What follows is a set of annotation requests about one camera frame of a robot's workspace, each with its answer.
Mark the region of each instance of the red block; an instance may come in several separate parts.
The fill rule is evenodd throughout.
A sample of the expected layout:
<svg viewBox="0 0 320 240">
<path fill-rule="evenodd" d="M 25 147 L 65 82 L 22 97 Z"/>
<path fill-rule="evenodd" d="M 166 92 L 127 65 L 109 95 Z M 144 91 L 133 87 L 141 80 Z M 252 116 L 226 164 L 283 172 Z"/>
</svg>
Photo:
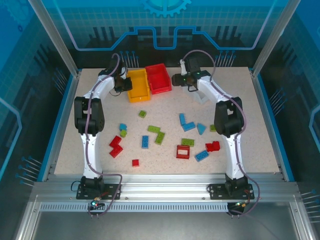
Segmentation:
<svg viewBox="0 0 320 240">
<path fill-rule="evenodd" d="M 118 156 L 119 153 L 122 152 L 122 150 L 123 150 L 123 148 L 121 146 L 117 145 L 117 146 L 114 147 L 114 149 L 111 152 L 109 152 L 109 154 L 113 158 L 115 158 L 116 156 Z"/>
<path fill-rule="evenodd" d="M 109 144 L 110 147 L 115 148 L 121 141 L 121 137 L 115 136 L 112 142 Z"/>
<path fill-rule="evenodd" d="M 179 150 L 186 150 L 187 154 L 179 154 Z M 190 158 L 190 146 L 177 145 L 176 146 L 176 158 L 177 159 L 189 159 Z"/>
<path fill-rule="evenodd" d="M 134 168 L 139 167 L 139 159 L 132 160 L 132 167 Z"/>
<path fill-rule="evenodd" d="M 219 141 L 213 141 L 213 151 L 219 151 L 220 150 L 220 143 Z"/>
<path fill-rule="evenodd" d="M 205 150 L 207 152 L 213 152 L 215 149 L 214 149 L 214 145 L 212 143 L 206 143 L 205 144 Z"/>
</svg>

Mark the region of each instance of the yellow container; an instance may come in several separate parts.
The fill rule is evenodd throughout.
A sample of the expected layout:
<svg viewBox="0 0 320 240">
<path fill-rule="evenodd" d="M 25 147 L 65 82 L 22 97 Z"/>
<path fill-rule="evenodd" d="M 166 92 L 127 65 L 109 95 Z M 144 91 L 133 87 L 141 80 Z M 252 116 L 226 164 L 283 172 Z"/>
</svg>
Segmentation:
<svg viewBox="0 0 320 240">
<path fill-rule="evenodd" d="M 132 82 L 132 90 L 128 91 L 129 102 L 149 101 L 150 88 L 146 69 L 129 71 L 127 77 L 130 77 Z"/>
</svg>

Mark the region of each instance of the blue lego brick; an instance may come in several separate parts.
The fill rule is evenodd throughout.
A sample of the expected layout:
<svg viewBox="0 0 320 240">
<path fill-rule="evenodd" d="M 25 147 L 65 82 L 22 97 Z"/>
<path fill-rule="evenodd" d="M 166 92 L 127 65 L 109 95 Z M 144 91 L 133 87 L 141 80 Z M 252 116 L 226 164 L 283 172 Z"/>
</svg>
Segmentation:
<svg viewBox="0 0 320 240">
<path fill-rule="evenodd" d="M 206 150 L 204 150 L 204 151 L 198 153 L 197 155 L 195 155 L 194 157 L 197 162 L 200 162 L 203 159 L 207 158 L 208 156 L 209 156 L 209 153 Z"/>
<path fill-rule="evenodd" d="M 185 125 L 182 126 L 183 128 L 183 131 L 189 131 L 191 129 L 195 129 L 196 128 L 196 125 L 195 123 L 192 121 L 192 122 L 189 122 L 189 123 L 186 123 Z"/>
<path fill-rule="evenodd" d="M 122 131 L 122 130 L 126 130 L 127 131 L 127 125 L 125 125 L 124 123 L 120 123 L 119 130 L 120 131 Z"/>
<path fill-rule="evenodd" d="M 204 134 L 207 127 L 201 123 L 198 123 L 196 125 L 196 128 L 198 129 L 199 134 L 202 135 L 202 134 Z"/>
<path fill-rule="evenodd" d="M 179 114 L 181 127 L 186 124 L 186 118 L 184 113 Z"/>
<path fill-rule="evenodd" d="M 142 136 L 142 146 L 143 149 L 149 148 L 149 136 Z"/>
</svg>

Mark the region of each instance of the red square block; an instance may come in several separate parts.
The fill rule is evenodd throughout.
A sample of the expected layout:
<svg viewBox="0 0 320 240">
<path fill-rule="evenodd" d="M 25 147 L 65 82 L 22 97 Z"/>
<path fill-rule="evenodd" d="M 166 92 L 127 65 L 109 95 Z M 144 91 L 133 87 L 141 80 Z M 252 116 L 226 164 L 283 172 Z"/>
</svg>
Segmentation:
<svg viewBox="0 0 320 240">
<path fill-rule="evenodd" d="M 139 159 L 132 160 L 132 167 L 134 168 L 139 167 Z"/>
<path fill-rule="evenodd" d="M 117 145 L 119 145 L 121 141 L 121 137 L 115 136 L 112 142 L 109 144 L 110 147 L 115 148 Z"/>
<path fill-rule="evenodd" d="M 123 148 L 121 146 L 117 145 L 117 146 L 114 147 L 114 149 L 111 152 L 109 152 L 109 154 L 113 158 L 115 158 L 116 156 L 118 156 L 119 153 L 122 152 L 122 150 L 123 150 Z"/>
</svg>

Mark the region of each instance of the lime green block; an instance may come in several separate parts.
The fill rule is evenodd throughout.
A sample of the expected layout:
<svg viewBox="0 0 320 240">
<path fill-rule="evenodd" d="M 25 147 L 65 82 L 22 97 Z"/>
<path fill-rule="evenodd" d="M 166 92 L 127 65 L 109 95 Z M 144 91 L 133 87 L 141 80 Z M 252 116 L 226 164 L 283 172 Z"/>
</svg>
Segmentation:
<svg viewBox="0 0 320 240">
<path fill-rule="evenodd" d="M 210 125 L 210 132 L 216 132 L 216 127 L 215 125 Z"/>
<path fill-rule="evenodd" d="M 127 135 L 127 131 L 126 130 L 121 130 L 121 132 L 120 132 L 120 136 L 121 137 L 123 137 L 123 138 L 125 138 L 126 137 L 126 135 Z"/>
<path fill-rule="evenodd" d="M 182 138 L 181 145 L 194 147 L 195 146 L 195 140 L 194 139 L 190 139 L 190 138 Z"/>
<path fill-rule="evenodd" d="M 164 132 L 161 132 L 161 131 L 158 132 L 158 136 L 156 136 L 155 143 L 161 145 L 162 141 L 164 140 L 164 137 L 165 137 Z"/>
<path fill-rule="evenodd" d="M 143 118 L 143 119 L 145 118 L 146 115 L 147 115 L 147 112 L 146 112 L 146 111 L 142 111 L 142 110 L 141 110 L 141 111 L 139 112 L 139 117 L 141 117 L 141 118 Z"/>
<path fill-rule="evenodd" d="M 158 126 L 151 126 L 151 125 L 150 125 L 150 126 L 148 127 L 148 131 L 157 134 L 157 133 L 160 132 L 160 127 L 158 127 Z"/>
</svg>

